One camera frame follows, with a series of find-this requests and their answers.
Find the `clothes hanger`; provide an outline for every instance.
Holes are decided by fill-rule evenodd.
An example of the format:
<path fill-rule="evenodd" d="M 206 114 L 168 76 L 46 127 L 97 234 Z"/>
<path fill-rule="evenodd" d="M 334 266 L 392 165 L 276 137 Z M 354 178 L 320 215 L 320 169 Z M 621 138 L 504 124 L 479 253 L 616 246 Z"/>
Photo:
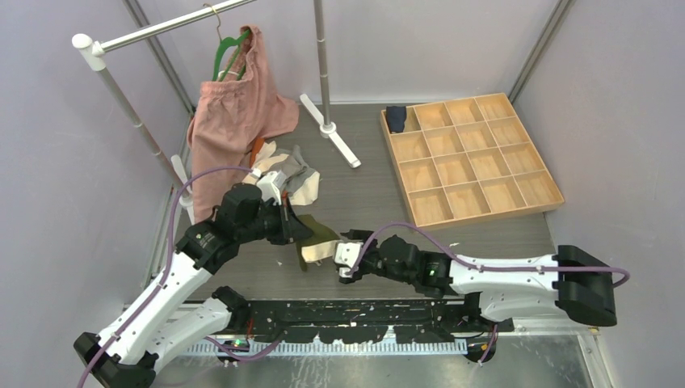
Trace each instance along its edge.
<path fill-rule="evenodd" d="M 216 50 L 216 56 L 214 57 L 214 73 L 212 76 L 212 81 L 221 82 L 224 80 L 224 77 L 229 72 L 229 69 L 231 68 L 231 66 L 233 66 L 233 63 L 236 61 L 237 55 L 240 53 L 240 45 L 248 36 L 250 36 L 251 31 L 247 30 L 247 31 L 243 32 L 242 35 L 240 35 L 237 39 L 232 38 L 232 37 L 222 39 L 221 38 L 221 32 L 219 31 L 219 27 L 221 26 L 221 17 L 219 16 L 219 13 L 216 12 L 216 10 L 214 9 L 214 6 L 212 6 L 211 4 L 205 3 L 203 5 L 212 8 L 212 11 L 214 11 L 216 18 L 219 19 L 219 24 L 216 26 L 216 34 L 219 36 L 219 48 Z M 221 67 L 221 60 L 223 59 L 226 51 L 228 49 L 230 49 L 231 47 L 235 47 L 235 46 L 237 46 L 237 48 L 233 52 L 233 55 L 231 56 L 229 64 L 226 66 L 226 71 L 223 71 L 221 73 L 221 76 L 220 76 L 219 75 L 219 69 Z M 242 69 L 240 70 L 240 73 L 236 74 L 238 80 L 240 80 L 242 78 L 242 75 L 245 73 L 245 69 L 246 69 L 246 67 L 243 66 Z"/>

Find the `gray cloth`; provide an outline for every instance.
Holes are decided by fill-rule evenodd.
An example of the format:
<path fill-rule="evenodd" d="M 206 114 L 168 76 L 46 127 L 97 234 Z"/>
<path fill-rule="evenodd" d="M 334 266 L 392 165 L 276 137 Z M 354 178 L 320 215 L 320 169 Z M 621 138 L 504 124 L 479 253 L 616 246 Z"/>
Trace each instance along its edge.
<path fill-rule="evenodd" d="M 308 178 L 316 172 L 312 167 L 305 162 L 302 158 L 302 153 L 300 151 L 300 146 L 295 145 L 292 147 L 292 152 L 288 150 L 277 149 L 272 157 L 287 154 L 289 155 L 282 162 L 274 163 L 269 171 L 282 171 L 287 177 L 285 180 L 285 189 L 290 192 L 296 192 L 300 190 L 302 185 Z"/>

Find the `metal hook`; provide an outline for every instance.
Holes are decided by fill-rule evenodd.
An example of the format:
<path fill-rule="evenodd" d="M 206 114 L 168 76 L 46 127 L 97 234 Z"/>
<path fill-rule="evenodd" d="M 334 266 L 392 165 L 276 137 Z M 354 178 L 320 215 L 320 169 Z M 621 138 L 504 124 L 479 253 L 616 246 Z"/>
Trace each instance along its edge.
<path fill-rule="evenodd" d="M 216 12 L 212 4 L 205 3 L 202 6 L 208 6 L 209 8 L 212 8 L 214 15 L 216 15 L 216 18 L 219 19 L 219 24 L 216 26 L 216 34 L 219 36 L 219 42 L 221 42 L 224 38 L 221 37 L 221 31 L 219 31 L 219 27 L 221 27 L 221 17 L 219 16 L 219 13 Z"/>

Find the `pink garment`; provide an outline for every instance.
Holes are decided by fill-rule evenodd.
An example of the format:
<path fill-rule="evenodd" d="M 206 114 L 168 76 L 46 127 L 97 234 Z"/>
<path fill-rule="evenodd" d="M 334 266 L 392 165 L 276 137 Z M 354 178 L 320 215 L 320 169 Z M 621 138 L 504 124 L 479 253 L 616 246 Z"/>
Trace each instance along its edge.
<path fill-rule="evenodd" d="M 242 79 L 236 81 L 229 73 L 223 82 L 202 82 L 200 87 L 197 112 L 188 128 L 193 175 L 212 167 L 247 166 L 255 138 L 292 132 L 297 125 L 300 111 L 295 101 L 276 92 L 262 32 L 245 26 L 241 34 L 246 29 L 252 33 L 230 69 L 238 73 L 246 65 Z M 212 207 L 245 174 L 219 171 L 193 182 L 195 219 L 211 216 Z"/>

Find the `green hanger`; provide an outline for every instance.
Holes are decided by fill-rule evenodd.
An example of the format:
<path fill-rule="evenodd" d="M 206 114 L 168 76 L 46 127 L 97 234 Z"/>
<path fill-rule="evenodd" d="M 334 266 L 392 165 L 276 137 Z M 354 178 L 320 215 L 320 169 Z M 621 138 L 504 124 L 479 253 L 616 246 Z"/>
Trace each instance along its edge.
<path fill-rule="evenodd" d="M 237 39 L 234 38 L 225 38 L 219 43 L 219 48 L 216 50 L 216 56 L 214 57 L 214 75 L 212 76 L 212 81 L 216 81 L 219 78 L 219 68 L 221 67 L 221 60 L 224 58 L 224 54 L 226 53 L 226 50 L 228 50 L 231 47 L 234 46 L 240 46 L 242 42 L 250 36 L 251 31 L 248 29 L 245 32 L 242 33 Z M 229 62 L 229 65 L 226 69 L 230 69 L 231 66 L 233 66 L 233 63 L 237 59 L 237 55 L 240 53 L 240 48 L 235 50 L 233 55 L 231 56 L 231 61 Z M 224 77 L 228 73 L 228 70 L 226 70 L 222 75 L 221 79 L 219 79 L 219 82 L 224 80 Z M 245 66 L 242 67 L 240 70 L 240 74 L 238 75 L 238 79 L 242 78 L 242 75 L 245 73 Z"/>

